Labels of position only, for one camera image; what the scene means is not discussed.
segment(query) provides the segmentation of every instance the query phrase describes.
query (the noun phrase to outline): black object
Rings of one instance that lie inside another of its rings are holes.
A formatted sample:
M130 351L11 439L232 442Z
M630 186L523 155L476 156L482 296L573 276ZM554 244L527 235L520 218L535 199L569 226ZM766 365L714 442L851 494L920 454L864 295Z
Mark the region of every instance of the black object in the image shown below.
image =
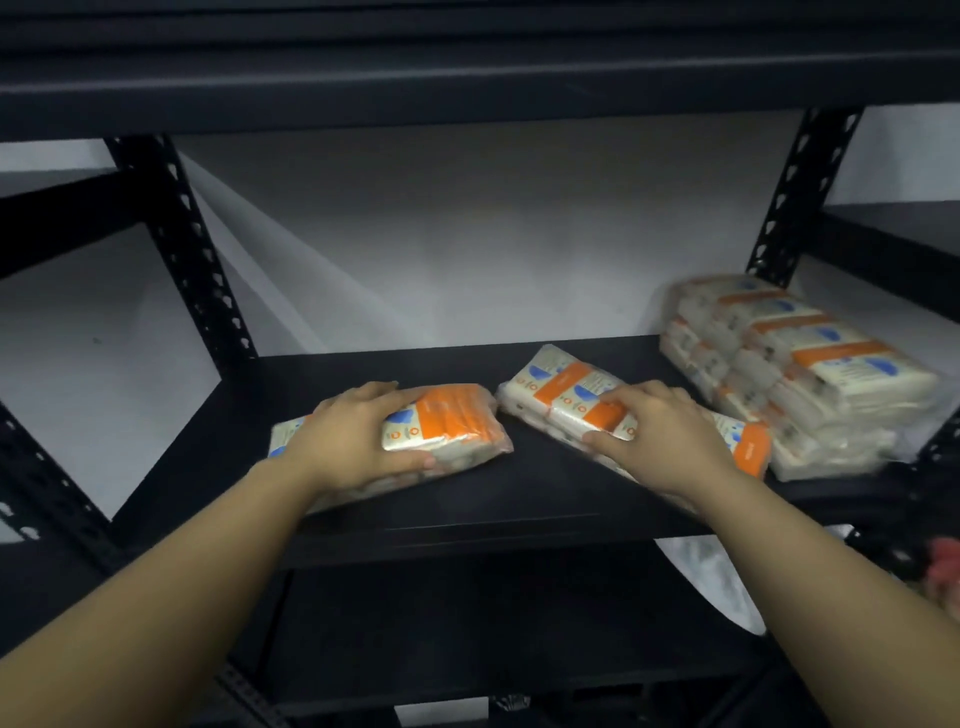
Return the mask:
M837 236L837 249L824 252L819 210L864 104L960 97L952 4L536 10L47 0L0 12L0 138L106 136L120 169L0 203L6 220L72 210L69 221L41 220L34 248L5 253L0 271L143 222L223 378L110 523L0 411L0 518L28 539L0 548L0 567L24 554L36 562L15 592L26 603L0 621L0 645L13 646L222 493L265 452L274 423L368 378L493 387L536 347L257 358L176 150L151 133L816 105L749 267L784 285L814 241L818 255L895 285L889 267L902 246L861 228L855 244ZM864 267L877 245L884 254ZM953 258L939 255L952 271ZM922 275L906 270L908 279ZM948 310L939 291L914 281L900 292ZM651 337L562 345L622 376L681 383ZM509 458L303 523L284 560L298 570L276 577L218 679L235 713L282 726L281 712L732 675L765 659L766 645L714 613L642 543L702 533L701 524L539 433L506 426L517 445ZM956 505L940 494L956 473L958 434L955 417L911 467L771 486L821 522L854 523L852 543L879 563L910 556L948 527L936 516ZM0 568L15 579L23 571ZM37 595L49 600L33 609ZM358 644L358 630L375 639ZM378 643L375 655L365 651Z

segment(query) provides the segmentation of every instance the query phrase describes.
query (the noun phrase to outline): lower shelf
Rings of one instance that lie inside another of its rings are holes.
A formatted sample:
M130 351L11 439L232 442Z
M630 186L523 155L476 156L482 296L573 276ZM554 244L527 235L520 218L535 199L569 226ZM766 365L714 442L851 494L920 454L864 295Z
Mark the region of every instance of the lower shelf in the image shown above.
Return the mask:
M628 381L683 386L656 336L557 342ZM264 357L222 381L114 519L140 550L186 521L262 458L275 423L369 379L494 389L540 344ZM660 498L510 417L516 451L466 473L306 519L284 566L364 562L705 532ZM897 473L770 485L823 523L866 525L900 508Z
M734 675L771 645L653 544L300 570L261 688L288 716Z

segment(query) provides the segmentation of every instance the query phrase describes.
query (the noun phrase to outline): forearm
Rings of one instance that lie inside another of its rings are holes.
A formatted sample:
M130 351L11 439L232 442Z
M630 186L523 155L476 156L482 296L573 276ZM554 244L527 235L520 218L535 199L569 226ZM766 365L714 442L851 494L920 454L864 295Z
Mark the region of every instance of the forearm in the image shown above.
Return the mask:
M0 662L0 724L149 728L183 719L245 623L311 494L282 465L255 466Z
M954 725L960 630L759 481L725 477L697 508L834 724Z

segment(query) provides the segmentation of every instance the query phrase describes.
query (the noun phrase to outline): black shelf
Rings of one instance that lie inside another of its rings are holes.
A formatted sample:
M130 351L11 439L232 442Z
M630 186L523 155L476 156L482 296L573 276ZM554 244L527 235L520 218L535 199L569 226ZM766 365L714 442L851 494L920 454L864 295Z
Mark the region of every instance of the black shelf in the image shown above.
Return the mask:
M684 386L656 336L558 342L627 380ZM149 547L262 458L270 428L368 379L494 389L540 344L263 357L222 381L117 513L112 535ZM642 541L706 532L650 492L503 416L516 451L487 465L306 519L284 567ZM903 503L896 471L771 487L822 523L883 522Z
M288 716L734 675L770 654L653 544L300 570L264 672Z
M377 13L367 13L354 22L357 29L376 25ZM91 36L74 27L88 21L56 19L65 25L48 36L43 24L54 20L42 20L25 47L18 40L25 32L14 29L0 55L0 141L960 98L955 11L940 9L924 21L867 15L858 23L804 25L790 23L789 12L781 15L779 22L757 23L747 14L732 25L681 17L633 29L617 21L606 31L574 23L572 30L534 27L526 35L438 31L351 39L347 33L335 41L285 31L249 37L252 31L241 29L218 44L191 28L205 23L217 35L236 18L210 23L195 13L179 21L189 39L179 31L119 29L108 32L112 45L105 38L72 52L64 44L75 43L66 39ZM286 22L295 29L311 25ZM159 42L137 43L138 35Z

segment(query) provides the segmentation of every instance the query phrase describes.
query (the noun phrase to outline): stack of tissue packs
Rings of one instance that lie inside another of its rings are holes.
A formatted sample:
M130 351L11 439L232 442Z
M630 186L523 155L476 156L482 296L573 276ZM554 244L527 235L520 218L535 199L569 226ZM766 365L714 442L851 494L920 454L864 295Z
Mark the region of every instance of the stack of tissue packs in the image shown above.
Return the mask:
M891 427L929 407L939 378L828 313L751 276L676 286L660 350L718 411L764 423L780 480L870 473Z

